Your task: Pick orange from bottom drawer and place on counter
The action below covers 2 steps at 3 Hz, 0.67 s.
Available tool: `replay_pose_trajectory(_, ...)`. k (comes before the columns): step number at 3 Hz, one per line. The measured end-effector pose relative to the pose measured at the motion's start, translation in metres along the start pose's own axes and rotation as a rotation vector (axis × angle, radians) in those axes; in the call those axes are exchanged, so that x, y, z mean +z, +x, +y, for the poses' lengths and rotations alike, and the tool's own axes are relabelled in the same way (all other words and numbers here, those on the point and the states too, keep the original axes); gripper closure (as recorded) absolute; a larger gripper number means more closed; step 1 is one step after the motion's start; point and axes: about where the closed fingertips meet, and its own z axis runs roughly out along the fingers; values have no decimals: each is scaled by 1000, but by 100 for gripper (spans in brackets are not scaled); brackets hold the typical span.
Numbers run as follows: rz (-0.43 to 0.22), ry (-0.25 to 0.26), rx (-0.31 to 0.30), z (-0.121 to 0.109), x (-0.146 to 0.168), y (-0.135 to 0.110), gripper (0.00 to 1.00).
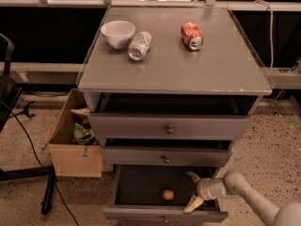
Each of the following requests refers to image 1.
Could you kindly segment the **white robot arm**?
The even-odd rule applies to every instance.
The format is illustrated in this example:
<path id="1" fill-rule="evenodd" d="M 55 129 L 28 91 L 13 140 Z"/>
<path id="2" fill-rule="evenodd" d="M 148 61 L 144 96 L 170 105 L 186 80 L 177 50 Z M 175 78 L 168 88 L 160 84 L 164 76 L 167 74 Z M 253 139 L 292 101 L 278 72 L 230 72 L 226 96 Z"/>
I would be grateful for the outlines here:
<path id="1" fill-rule="evenodd" d="M 239 196 L 253 210 L 265 226 L 301 226 L 301 203 L 290 202 L 277 207 L 252 188 L 246 178 L 234 170 L 227 171 L 222 178 L 201 178 L 193 171 L 187 171 L 196 185 L 193 195 L 184 208 L 185 214 L 192 213 L 205 201 L 216 198 Z"/>

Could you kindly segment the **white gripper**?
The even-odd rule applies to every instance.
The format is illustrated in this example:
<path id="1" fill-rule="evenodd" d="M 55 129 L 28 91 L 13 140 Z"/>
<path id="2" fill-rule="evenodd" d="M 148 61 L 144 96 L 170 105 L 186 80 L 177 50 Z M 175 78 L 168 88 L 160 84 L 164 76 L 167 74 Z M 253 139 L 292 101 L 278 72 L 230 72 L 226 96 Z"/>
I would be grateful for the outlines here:
<path id="1" fill-rule="evenodd" d="M 193 171 L 187 171 L 195 184 L 197 184 L 198 196 L 193 195 L 189 203 L 184 208 L 185 214 L 192 213 L 196 208 L 201 206 L 205 201 L 214 200 L 218 197 L 226 197 L 227 189 L 222 179 L 201 178 Z"/>

